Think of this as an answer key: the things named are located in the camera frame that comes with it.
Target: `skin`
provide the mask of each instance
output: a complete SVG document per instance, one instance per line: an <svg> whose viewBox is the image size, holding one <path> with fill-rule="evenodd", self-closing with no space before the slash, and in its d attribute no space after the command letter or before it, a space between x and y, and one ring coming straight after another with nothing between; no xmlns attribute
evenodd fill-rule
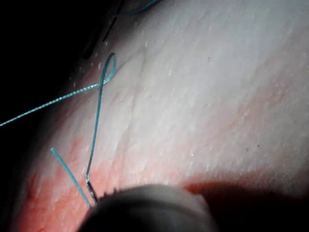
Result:
<svg viewBox="0 0 309 232"><path fill-rule="evenodd" d="M99 82L115 52L90 172L97 195L160 183L306 197L308 38L306 0L165 0L118 18L63 90ZM20 193L18 231L79 227L87 206L50 148L86 192L97 101L92 90L50 108Z"/></svg>

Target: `skin surface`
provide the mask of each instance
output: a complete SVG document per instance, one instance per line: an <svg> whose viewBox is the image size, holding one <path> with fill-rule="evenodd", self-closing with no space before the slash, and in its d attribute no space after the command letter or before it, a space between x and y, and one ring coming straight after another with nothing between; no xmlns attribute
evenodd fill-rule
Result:
<svg viewBox="0 0 309 232"><path fill-rule="evenodd" d="M118 18L63 89L98 83L108 54L116 54L90 172L97 195L160 183L305 197L308 38L306 0L163 0ZM31 151L16 230L70 232L81 224L87 205L50 148L90 199L84 174L97 101L92 90L50 108Z"/></svg>

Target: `dark background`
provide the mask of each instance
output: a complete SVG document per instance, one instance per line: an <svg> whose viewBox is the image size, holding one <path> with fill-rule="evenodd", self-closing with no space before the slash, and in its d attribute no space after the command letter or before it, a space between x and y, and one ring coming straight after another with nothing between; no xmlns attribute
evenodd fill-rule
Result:
<svg viewBox="0 0 309 232"><path fill-rule="evenodd" d="M107 10L119 1L23 4L1 7L0 123L59 97L71 68L101 32ZM0 127L0 231L8 228L27 150L45 113L42 109Z"/></svg>

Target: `pale skin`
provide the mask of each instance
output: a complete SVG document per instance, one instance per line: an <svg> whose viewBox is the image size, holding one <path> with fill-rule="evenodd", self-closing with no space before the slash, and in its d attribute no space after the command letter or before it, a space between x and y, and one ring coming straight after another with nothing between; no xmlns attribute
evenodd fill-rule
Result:
<svg viewBox="0 0 309 232"><path fill-rule="evenodd" d="M148 183L194 191L228 183L304 197L308 38L305 0L163 0L119 18L63 89L99 82L108 54L116 54L90 172L97 195ZM97 101L92 90L50 109L33 145L20 231L79 226L87 206L50 148L86 191Z"/></svg>

